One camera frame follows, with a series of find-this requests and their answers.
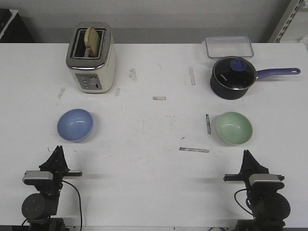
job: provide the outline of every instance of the toaster control knob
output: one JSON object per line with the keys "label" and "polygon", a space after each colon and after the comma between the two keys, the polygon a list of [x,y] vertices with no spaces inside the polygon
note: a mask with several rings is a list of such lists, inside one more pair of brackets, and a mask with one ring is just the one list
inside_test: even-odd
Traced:
{"label": "toaster control knob", "polygon": [[98,83],[98,79],[95,77],[90,78],[90,84],[95,85]]}

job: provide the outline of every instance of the white wall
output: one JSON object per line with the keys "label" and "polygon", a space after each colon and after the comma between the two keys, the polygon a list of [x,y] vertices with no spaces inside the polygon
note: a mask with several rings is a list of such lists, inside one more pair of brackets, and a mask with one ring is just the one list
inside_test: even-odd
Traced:
{"label": "white wall", "polygon": [[290,0],[1,0],[19,10],[37,42],[69,42],[72,29],[102,21],[116,43],[199,43],[246,35],[267,42]]}

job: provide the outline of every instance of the toaster slot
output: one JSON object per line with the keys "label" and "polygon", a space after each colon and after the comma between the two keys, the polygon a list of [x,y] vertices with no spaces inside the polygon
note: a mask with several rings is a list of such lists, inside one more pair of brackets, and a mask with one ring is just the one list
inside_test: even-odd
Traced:
{"label": "toaster slot", "polygon": [[79,29],[77,32],[77,36],[75,39],[74,50],[73,50],[73,59],[100,59],[103,47],[103,41],[105,37],[105,30],[104,29],[96,29],[97,33],[100,36],[100,47],[99,53],[97,57],[89,57],[89,53],[85,46],[84,38],[86,34],[86,28]]}

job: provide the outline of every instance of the blue bowl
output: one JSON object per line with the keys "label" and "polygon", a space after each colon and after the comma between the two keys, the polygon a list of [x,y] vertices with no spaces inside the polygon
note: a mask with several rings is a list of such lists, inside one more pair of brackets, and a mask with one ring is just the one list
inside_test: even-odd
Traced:
{"label": "blue bowl", "polygon": [[73,109],[65,112],[58,121],[59,135],[71,142],[81,142],[87,138],[93,129],[93,118],[83,109]]}

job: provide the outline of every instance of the green bowl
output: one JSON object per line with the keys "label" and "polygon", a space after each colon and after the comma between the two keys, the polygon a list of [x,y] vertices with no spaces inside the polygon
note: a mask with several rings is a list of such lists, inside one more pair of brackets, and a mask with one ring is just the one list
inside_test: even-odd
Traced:
{"label": "green bowl", "polygon": [[219,137],[229,145],[240,145],[252,136],[250,121],[240,113],[226,112],[216,121],[216,131]]}

